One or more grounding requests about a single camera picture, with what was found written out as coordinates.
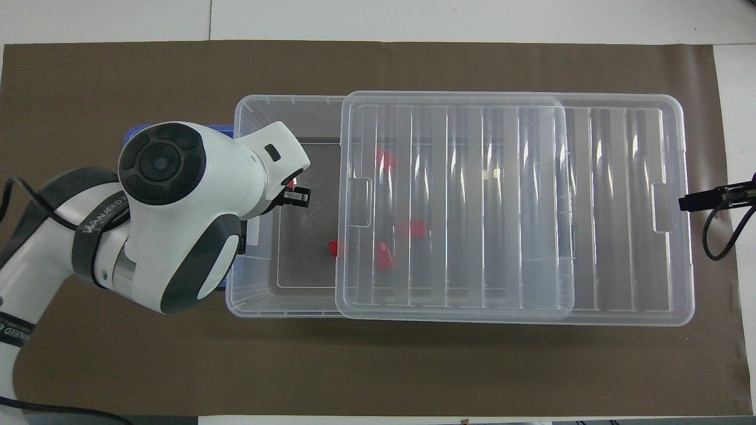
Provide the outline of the brown paper table mat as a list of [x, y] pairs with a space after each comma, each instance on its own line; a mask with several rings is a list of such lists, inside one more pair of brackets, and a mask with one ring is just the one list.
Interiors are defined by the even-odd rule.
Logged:
[[[0, 183], [115, 169], [125, 132], [224, 124], [249, 94], [356, 90], [661, 93], [683, 107], [689, 185], [728, 175], [704, 45], [173, 41], [6, 45]], [[693, 244], [683, 326], [243, 319], [221, 293], [160, 315], [70, 278], [17, 358], [17, 396], [118, 414], [729, 416], [752, 412], [742, 253]]]

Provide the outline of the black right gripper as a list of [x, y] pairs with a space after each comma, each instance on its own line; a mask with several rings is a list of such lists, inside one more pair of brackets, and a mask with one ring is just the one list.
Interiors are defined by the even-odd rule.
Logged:
[[723, 185], [716, 191], [695, 192], [679, 199], [681, 211], [712, 210], [718, 205], [756, 205], [756, 183]]

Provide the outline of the clear plastic storage box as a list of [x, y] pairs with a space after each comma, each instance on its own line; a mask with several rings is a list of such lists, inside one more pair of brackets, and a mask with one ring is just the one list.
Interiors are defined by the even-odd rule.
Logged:
[[[565, 106], [553, 94], [255, 94], [234, 135], [281, 121], [310, 168], [309, 207], [247, 227], [227, 307], [241, 318], [559, 323], [575, 303]], [[376, 148], [396, 167], [381, 172]], [[425, 220], [422, 238], [401, 221]], [[342, 240], [345, 256], [328, 242]], [[384, 241], [393, 268], [379, 272]]]

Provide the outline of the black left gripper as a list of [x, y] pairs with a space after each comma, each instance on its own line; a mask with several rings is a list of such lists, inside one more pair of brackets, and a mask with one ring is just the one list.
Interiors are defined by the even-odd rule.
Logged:
[[311, 189], [306, 187], [294, 187], [294, 193], [300, 197], [286, 197], [286, 190], [281, 191], [268, 206], [260, 212], [260, 215], [268, 214], [270, 211], [281, 205], [294, 205], [294, 207], [308, 207], [309, 196], [311, 195]]

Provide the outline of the clear ribbed plastic box lid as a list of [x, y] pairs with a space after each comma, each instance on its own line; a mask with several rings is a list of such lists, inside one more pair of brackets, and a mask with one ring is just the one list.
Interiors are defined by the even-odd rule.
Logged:
[[677, 203], [687, 191], [679, 102], [544, 94], [565, 106], [573, 229], [575, 303], [554, 325], [685, 325], [696, 301], [690, 222]]

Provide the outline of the blue plastic tray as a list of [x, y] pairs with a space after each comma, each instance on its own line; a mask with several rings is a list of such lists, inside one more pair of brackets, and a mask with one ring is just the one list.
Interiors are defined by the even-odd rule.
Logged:
[[[135, 135], [138, 134], [138, 132], [146, 128], [149, 128], [150, 126], [153, 126], [153, 124], [140, 124], [140, 125], [136, 125], [130, 128], [127, 132], [125, 132], [125, 135], [122, 140], [122, 146], [125, 147], [125, 145], [127, 145], [127, 143], [129, 143], [130, 140], [132, 140], [132, 138], [134, 138]], [[232, 125], [209, 125], [209, 127], [229, 137], [232, 137], [234, 135], [234, 126]], [[223, 279], [216, 286], [215, 291], [220, 291], [220, 292], [225, 291], [225, 285], [226, 285], [226, 280]]]

